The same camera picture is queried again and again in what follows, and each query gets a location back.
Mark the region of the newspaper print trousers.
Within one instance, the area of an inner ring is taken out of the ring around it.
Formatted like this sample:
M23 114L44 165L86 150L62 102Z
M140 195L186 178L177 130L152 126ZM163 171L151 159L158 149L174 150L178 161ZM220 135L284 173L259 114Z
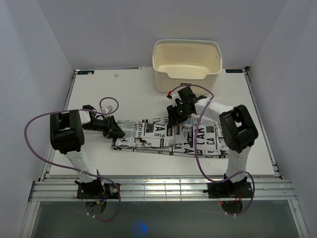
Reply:
M119 120L125 133L123 138L112 141L112 149L154 153L171 156L195 157L194 136L198 116L190 116L179 125L169 127L168 117ZM221 126L212 119L202 119L197 134L200 158L227 158L229 149L222 137Z

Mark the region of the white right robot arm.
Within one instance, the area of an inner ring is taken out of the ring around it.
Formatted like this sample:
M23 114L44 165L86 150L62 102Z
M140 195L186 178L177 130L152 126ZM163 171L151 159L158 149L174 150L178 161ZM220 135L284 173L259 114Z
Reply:
M177 86L168 92L172 105L167 107L169 126L176 126L195 114L206 116L221 126L222 137L229 149L228 165L222 180L209 179L205 191L210 198L235 197L243 190L252 191L247 182L250 174L246 171L251 147L259 133L253 119L244 105L235 107L217 103L214 95L197 96L191 84Z

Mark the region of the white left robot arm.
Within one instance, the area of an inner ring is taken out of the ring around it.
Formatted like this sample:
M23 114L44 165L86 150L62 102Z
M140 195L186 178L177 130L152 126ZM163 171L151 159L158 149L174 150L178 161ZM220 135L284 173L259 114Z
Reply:
M125 133L116 123L114 116L105 116L111 112L110 106L101 115L91 105L84 105L82 110L71 110L50 115L50 142L54 150L63 154L78 169L77 174L80 191L92 198L100 198L105 194L105 186L100 173L87 157L83 149L85 143L84 130L100 131L109 139L123 138Z

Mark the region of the cream perforated plastic basket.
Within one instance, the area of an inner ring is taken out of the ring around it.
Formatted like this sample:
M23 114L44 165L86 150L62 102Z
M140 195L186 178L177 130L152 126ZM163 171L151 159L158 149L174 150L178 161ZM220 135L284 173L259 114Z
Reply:
M200 85L211 91L223 66L216 42L184 39L158 40L152 63L156 89L161 93L185 84Z

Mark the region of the blue label sticker left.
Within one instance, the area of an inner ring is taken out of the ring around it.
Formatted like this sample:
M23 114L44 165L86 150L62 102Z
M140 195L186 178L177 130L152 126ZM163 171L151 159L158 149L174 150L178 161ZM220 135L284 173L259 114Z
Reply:
M94 70L80 70L77 72L78 75L93 75Z

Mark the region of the blue label sticker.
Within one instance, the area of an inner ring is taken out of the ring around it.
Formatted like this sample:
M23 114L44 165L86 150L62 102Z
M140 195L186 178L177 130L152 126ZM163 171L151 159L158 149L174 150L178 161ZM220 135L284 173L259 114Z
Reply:
M243 73L242 69L226 69L226 73Z
M78 75L93 75L94 70L80 70L77 72Z

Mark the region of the blue label sticker right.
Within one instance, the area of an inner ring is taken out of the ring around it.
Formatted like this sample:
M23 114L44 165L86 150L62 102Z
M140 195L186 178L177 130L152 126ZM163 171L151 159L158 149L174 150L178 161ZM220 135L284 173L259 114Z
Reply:
M226 73L243 73L242 69L226 69Z

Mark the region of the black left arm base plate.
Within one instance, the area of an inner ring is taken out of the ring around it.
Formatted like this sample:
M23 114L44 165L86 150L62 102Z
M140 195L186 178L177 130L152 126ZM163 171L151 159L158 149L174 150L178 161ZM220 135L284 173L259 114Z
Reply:
M119 189L112 183L82 183L78 185L77 199L118 199Z

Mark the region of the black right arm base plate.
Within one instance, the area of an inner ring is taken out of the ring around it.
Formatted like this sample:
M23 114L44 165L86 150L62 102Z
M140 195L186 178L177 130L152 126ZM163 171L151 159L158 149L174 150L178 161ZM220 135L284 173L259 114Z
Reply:
M207 189L209 198L251 198L253 189L250 182L238 183L208 183Z

